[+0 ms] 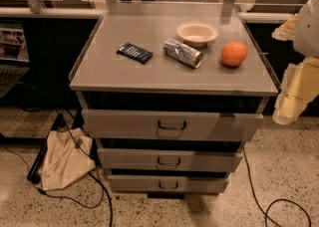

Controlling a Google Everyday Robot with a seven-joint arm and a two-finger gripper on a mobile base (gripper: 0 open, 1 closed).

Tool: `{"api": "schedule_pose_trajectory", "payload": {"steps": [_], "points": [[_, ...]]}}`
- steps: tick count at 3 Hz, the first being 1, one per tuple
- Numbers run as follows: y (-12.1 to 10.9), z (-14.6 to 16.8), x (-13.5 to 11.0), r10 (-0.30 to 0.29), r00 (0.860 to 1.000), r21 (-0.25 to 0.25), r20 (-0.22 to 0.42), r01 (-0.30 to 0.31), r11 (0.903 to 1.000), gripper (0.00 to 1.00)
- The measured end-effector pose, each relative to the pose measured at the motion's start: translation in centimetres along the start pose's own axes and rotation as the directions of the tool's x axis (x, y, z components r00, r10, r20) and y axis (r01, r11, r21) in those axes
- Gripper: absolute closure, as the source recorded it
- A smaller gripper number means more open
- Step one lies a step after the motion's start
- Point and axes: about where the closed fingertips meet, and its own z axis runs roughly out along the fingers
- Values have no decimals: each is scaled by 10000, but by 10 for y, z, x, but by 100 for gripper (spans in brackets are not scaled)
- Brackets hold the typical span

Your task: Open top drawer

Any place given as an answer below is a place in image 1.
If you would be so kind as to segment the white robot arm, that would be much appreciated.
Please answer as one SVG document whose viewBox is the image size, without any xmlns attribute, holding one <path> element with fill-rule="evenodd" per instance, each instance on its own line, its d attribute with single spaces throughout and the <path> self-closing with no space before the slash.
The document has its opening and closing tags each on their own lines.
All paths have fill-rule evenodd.
<svg viewBox="0 0 319 227">
<path fill-rule="evenodd" d="M 319 96 L 319 0 L 308 0 L 272 37 L 292 40 L 294 50 L 305 56 L 301 63 L 289 64 L 285 70 L 272 114 L 276 123 L 287 125 Z"/>
</svg>

